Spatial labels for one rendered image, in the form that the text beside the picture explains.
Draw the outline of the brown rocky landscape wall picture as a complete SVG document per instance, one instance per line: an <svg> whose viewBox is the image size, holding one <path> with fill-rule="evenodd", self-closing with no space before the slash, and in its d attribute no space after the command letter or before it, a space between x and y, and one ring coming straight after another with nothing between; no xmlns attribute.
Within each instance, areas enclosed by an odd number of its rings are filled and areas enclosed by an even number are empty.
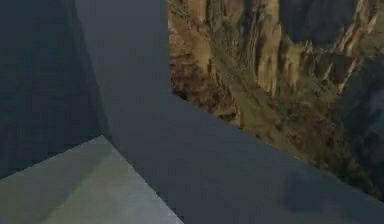
<svg viewBox="0 0 384 224"><path fill-rule="evenodd" d="M173 94L384 202L384 0L166 0Z"/></svg>

